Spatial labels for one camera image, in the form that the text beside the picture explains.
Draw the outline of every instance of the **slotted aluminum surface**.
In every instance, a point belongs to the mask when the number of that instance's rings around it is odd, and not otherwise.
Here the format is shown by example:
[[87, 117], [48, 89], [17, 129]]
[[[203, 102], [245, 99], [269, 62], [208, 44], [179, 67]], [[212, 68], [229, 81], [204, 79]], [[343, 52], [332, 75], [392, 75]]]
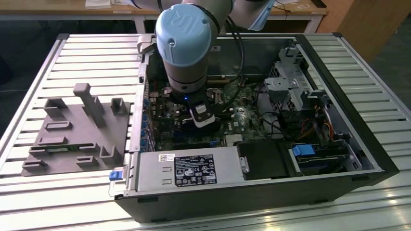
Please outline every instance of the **slotted aluminum surface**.
[[410, 228], [410, 114], [343, 40], [332, 35], [308, 36], [308, 40], [402, 170], [380, 184], [359, 188], [335, 202], [319, 205], [165, 224], [137, 224], [108, 195], [109, 171], [20, 177], [21, 163], [45, 117], [41, 107], [48, 97], [61, 96], [67, 104], [81, 103], [72, 96], [71, 87], [88, 80], [95, 86], [92, 94], [100, 96], [101, 102], [113, 97], [133, 102], [139, 65], [136, 40], [137, 35], [71, 35], [56, 47], [57, 55], [51, 57], [23, 122], [0, 159], [0, 230], [359, 231]]

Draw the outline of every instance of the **power supply label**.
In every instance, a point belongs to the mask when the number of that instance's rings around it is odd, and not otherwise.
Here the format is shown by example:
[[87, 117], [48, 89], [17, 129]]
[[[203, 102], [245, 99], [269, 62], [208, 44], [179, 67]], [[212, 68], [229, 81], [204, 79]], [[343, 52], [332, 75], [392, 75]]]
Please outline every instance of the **power supply label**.
[[173, 169], [177, 187], [217, 183], [217, 173], [211, 154], [175, 157]]

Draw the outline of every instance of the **robotic arm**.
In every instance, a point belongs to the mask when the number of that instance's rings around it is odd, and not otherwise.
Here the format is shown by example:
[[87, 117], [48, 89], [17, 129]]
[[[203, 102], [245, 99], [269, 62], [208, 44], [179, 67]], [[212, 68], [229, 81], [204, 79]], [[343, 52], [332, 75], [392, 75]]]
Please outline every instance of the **robotic arm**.
[[216, 118], [205, 97], [207, 56], [229, 16], [236, 25], [260, 30], [273, 0], [140, 0], [136, 6], [161, 11], [155, 33], [172, 95], [188, 105], [197, 128]]

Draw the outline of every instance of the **floor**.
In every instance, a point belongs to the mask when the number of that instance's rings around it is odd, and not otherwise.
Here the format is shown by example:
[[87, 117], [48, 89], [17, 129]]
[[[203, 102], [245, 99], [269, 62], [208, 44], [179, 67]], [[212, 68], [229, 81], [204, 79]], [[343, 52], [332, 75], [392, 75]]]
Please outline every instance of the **floor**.
[[[1, 22], [0, 56], [15, 74], [0, 84], [0, 135], [4, 133], [25, 90], [41, 67], [59, 33], [109, 34], [135, 33], [129, 21], [53, 21]], [[407, 18], [382, 53], [371, 63], [404, 104], [411, 107], [411, 17]]]

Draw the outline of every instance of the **wooden cabinet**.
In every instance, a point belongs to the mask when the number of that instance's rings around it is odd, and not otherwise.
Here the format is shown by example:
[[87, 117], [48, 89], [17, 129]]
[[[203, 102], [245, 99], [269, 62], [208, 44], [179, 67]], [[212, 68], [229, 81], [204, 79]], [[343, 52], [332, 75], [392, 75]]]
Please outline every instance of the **wooden cabinet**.
[[328, 15], [318, 32], [340, 32], [371, 61], [411, 12], [411, 0], [323, 0]]

